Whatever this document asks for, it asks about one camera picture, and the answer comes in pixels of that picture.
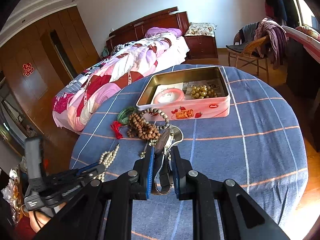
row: round table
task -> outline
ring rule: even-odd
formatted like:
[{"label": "round table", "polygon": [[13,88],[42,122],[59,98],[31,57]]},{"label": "round table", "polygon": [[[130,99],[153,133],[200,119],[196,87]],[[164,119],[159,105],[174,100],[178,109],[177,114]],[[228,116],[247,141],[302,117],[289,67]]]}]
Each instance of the round table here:
[{"label": "round table", "polygon": [[[208,65],[176,65],[163,72]],[[308,181],[307,158],[297,118],[272,87],[233,67],[220,70],[231,96],[227,117],[171,121],[184,133],[178,144],[182,158],[210,179],[234,179],[281,227],[294,210]],[[101,153],[118,154],[106,180],[131,170],[145,141],[128,138],[126,127],[117,140],[110,124],[134,106],[151,76],[142,78],[105,101],[80,135],[70,168],[97,162]],[[172,190],[134,201],[132,239],[192,239],[192,203],[178,201]]]}]

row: chair leg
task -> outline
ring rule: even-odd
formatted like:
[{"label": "chair leg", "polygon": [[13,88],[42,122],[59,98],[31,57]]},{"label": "chair leg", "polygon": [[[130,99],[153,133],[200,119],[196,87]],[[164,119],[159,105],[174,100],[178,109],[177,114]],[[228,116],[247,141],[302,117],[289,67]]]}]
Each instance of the chair leg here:
[{"label": "chair leg", "polygon": [[230,65],[230,52],[228,52],[228,64],[229,64],[229,67],[231,66]]},{"label": "chair leg", "polygon": [[259,76],[259,60],[257,59],[257,76]]},{"label": "chair leg", "polygon": [[237,55],[237,56],[236,56],[236,64],[235,64],[235,68],[237,68],[238,59],[239,59],[239,56]]},{"label": "chair leg", "polygon": [[267,70],[267,84],[269,84],[269,69],[268,69],[268,60],[265,58],[266,61],[266,70]]}]

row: screw head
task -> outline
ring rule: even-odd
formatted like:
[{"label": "screw head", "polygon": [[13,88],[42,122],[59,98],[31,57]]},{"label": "screw head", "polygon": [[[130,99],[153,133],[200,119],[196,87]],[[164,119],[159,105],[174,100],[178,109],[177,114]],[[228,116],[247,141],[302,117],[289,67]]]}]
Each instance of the screw head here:
[{"label": "screw head", "polygon": [[196,176],[198,176],[198,171],[191,170],[191,171],[188,172],[188,174],[189,174],[191,177],[196,177]]},{"label": "screw head", "polygon": [[233,187],[236,184],[236,182],[233,179],[227,179],[226,184],[230,187]]},{"label": "screw head", "polygon": [[128,175],[129,175],[130,177],[135,177],[135,176],[138,175],[138,172],[135,171],[135,170],[131,170],[131,171],[128,171]]},{"label": "screw head", "polygon": [[90,185],[91,185],[92,187],[97,187],[97,186],[100,185],[100,180],[94,179],[94,180],[92,180],[92,181],[90,182]]}]

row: purple pillow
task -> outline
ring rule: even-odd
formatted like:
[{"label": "purple pillow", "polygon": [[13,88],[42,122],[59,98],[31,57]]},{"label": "purple pillow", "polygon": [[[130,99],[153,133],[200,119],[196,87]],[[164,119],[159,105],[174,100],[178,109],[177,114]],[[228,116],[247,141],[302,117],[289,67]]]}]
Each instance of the purple pillow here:
[{"label": "purple pillow", "polygon": [[182,32],[180,29],[175,29],[175,28],[166,29],[166,28],[152,27],[146,32],[144,37],[150,38],[154,35],[157,35],[160,33],[168,33],[168,32],[174,34],[174,36],[176,36],[177,38],[182,35]]}]

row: gray garment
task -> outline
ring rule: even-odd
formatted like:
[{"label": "gray garment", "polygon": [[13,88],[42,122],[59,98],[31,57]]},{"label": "gray garment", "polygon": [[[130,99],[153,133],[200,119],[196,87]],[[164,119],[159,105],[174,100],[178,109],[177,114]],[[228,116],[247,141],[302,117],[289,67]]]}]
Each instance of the gray garment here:
[{"label": "gray garment", "polygon": [[259,22],[256,22],[243,26],[241,29],[244,35],[244,42],[239,45],[227,45],[226,47],[234,51],[242,52],[245,46],[247,46],[249,42],[254,40],[254,35],[258,24]]}]

